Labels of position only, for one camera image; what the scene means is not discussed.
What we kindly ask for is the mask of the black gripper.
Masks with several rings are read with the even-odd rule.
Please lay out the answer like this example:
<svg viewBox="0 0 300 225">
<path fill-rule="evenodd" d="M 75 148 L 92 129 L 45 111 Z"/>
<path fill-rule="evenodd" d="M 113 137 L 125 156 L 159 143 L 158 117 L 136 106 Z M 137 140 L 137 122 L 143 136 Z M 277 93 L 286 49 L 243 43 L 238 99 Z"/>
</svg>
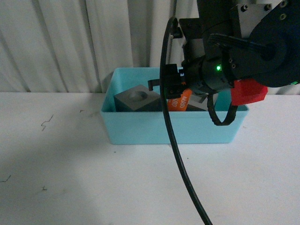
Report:
<svg viewBox="0 0 300 225">
<path fill-rule="evenodd" d="M 179 98 L 183 91 L 190 89 L 197 95 L 216 94 L 234 87 L 233 78 L 225 74 L 226 67 L 221 60 L 196 60 L 178 68 L 176 64 L 161 67 L 163 77 L 148 80 L 148 88 L 164 86 L 165 98 Z"/>
</svg>

